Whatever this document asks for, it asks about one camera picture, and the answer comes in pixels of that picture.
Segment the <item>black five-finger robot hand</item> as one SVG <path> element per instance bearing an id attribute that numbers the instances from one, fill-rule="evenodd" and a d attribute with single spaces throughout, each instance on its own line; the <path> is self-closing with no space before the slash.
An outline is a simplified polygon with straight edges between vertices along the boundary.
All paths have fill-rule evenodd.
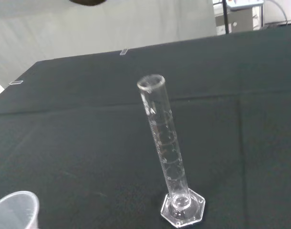
<path id="1" fill-rule="evenodd" d="M 106 2 L 106 0 L 70 0 L 70 1 L 84 6 L 96 6 Z"/>

